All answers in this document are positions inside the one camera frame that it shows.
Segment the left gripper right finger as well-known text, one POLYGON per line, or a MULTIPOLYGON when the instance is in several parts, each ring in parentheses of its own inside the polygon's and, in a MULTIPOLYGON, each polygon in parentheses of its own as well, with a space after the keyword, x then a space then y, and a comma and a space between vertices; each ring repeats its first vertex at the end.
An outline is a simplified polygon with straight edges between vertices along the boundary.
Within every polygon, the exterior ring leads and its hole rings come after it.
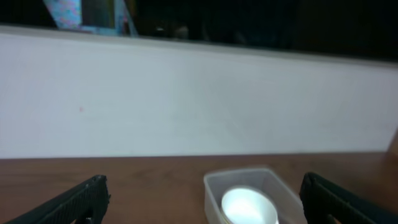
POLYGON ((313 172, 304 175, 299 196, 308 224, 397 224, 396 214, 313 172))

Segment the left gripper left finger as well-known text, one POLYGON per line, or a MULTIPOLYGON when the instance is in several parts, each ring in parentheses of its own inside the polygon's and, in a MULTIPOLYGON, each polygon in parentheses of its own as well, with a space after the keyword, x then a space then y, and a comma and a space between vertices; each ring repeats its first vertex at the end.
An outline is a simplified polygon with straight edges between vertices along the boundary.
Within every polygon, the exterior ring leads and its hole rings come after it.
POLYGON ((105 175, 95 175, 6 224, 101 224, 110 194, 105 175))

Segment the white bowl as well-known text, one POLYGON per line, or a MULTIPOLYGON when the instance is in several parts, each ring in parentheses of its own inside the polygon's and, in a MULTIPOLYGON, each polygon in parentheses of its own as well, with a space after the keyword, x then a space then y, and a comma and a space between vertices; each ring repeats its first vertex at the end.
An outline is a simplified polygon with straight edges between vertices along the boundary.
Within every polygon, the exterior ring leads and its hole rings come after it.
POLYGON ((250 187, 233 187, 221 198, 221 212, 227 223, 279 224, 273 202, 262 192, 250 187))

